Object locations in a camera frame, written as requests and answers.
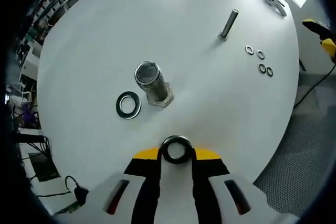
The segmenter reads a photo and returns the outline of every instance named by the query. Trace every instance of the wall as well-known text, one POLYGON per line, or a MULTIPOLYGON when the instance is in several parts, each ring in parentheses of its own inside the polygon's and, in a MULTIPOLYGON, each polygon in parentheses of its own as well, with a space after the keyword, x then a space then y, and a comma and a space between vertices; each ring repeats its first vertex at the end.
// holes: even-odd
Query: wall
POLYGON ((333 63, 321 47, 319 36, 302 25, 302 21, 306 18, 312 18, 329 25, 329 19, 319 0, 307 0, 301 8, 293 0, 285 1, 288 3, 293 14, 298 35, 300 59, 307 73, 326 74, 332 68, 333 63))

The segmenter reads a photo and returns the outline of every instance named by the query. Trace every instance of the small metal washer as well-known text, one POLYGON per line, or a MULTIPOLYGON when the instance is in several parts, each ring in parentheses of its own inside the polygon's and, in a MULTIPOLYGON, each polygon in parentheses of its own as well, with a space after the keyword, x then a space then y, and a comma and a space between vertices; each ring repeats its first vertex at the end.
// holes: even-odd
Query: small metal washer
POLYGON ((249 54, 249 55, 254 55, 254 50, 251 46, 246 46, 245 47, 245 51, 249 54))
POLYGON ((261 51, 261 50, 258 50, 258 51, 257 51, 257 56, 258 56, 260 59, 262 59, 262 60, 265 58, 265 54, 264 54, 264 52, 261 51))
POLYGON ((273 76, 273 70, 270 68, 270 67, 266 67, 266 71, 267 71, 267 74, 268 76, 273 76))
POLYGON ((124 119, 132 119, 132 118, 135 118, 140 110, 141 110, 141 100, 139 98, 139 96, 132 92, 132 91, 126 91, 126 92, 123 92, 117 99, 117 102, 115 104, 115 107, 116 107, 116 110, 117 110, 117 113, 118 115, 121 117, 121 118, 124 118, 124 119), (127 98, 127 97, 130 97, 133 99, 134 103, 135 103, 135 107, 134 107, 134 110, 131 112, 131 113, 125 113, 122 111, 121 109, 121 104, 122 104, 122 101, 127 98))
POLYGON ((266 67, 265 67, 264 64, 259 63, 259 64, 258 64, 258 69, 259 69, 259 71, 260 71, 261 73, 266 73, 266 67))

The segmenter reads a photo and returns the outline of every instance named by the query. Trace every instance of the large metal washer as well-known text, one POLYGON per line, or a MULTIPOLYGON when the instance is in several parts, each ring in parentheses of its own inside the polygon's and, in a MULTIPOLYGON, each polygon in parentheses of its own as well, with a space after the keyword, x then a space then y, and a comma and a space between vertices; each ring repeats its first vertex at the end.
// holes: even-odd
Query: large metal washer
POLYGON ((192 157, 193 148, 189 140, 183 136, 170 136, 161 145, 161 153, 163 158, 174 165, 179 165, 187 162, 192 157), (184 147, 184 154, 179 158, 172 157, 168 152, 168 147, 172 143, 179 143, 184 147))
POLYGON ((132 119, 132 118, 135 118, 140 110, 141 110, 141 100, 139 98, 139 96, 132 92, 132 91, 126 91, 126 92, 123 92, 117 99, 117 102, 115 104, 115 107, 116 107, 116 110, 117 110, 117 113, 118 115, 121 117, 121 118, 124 118, 124 119, 132 119), (135 103, 135 107, 134 107, 134 110, 131 112, 131 113, 125 113, 122 111, 121 109, 121 104, 122 104, 122 101, 125 99, 125 98, 132 98, 134 100, 134 103, 135 103))

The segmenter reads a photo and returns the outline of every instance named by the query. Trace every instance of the metal washer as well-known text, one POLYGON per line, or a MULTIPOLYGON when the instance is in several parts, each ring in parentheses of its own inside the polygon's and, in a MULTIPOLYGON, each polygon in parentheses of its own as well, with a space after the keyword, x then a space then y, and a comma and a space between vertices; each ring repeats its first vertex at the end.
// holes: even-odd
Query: metal washer
POLYGON ((270 77, 273 76, 273 70, 269 66, 266 67, 266 72, 267 72, 268 76, 270 76, 270 77))
POLYGON ((258 69, 259 69, 259 71, 260 71, 261 73, 266 73, 266 67, 265 67, 264 64, 259 63, 259 64, 258 64, 258 69))
POLYGON ((257 51, 257 56, 258 56, 260 59, 262 59, 262 60, 264 60, 264 58, 265 58, 265 54, 264 54, 264 52, 261 51, 261 50, 258 50, 258 51, 257 51))
POLYGON ((118 115, 121 117, 121 118, 124 118, 124 119, 132 119, 132 118, 135 118, 140 110, 141 110, 141 100, 139 98, 139 96, 132 92, 132 91, 126 91, 126 92, 123 92, 117 99, 117 102, 115 104, 115 107, 116 107, 116 110, 117 110, 117 113, 118 115), (133 99, 134 103, 135 103, 135 108, 134 110, 131 112, 131 113, 125 113, 122 111, 121 109, 121 104, 122 104, 122 101, 127 98, 127 97, 130 97, 133 99))
POLYGON ((254 55, 254 50, 251 46, 247 45, 245 47, 245 51, 249 54, 249 55, 254 55))
POLYGON ((193 148, 189 140, 183 136, 170 136, 161 145, 161 154, 163 158, 174 165, 179 165, 187 162, 193 155, 193 148), (172 157, 168 152, 168 147, 172 143, 179 143, 184 147, 184 154, 179 158, 172 157))

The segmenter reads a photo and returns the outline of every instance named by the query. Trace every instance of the purple object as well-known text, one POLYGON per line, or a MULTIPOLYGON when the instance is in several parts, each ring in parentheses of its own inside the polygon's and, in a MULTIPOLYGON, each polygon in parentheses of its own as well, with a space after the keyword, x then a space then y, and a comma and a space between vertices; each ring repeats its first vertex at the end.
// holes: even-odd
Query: purple object
POLYGON ((30 111, 29 105, 28 104, 24 104, 22 106, 22 118, 23 121, 25 122, 25 124, 30 124, 30 123, 35 123, 36 122, 36 118, 34 116, 34 113, 30 111))

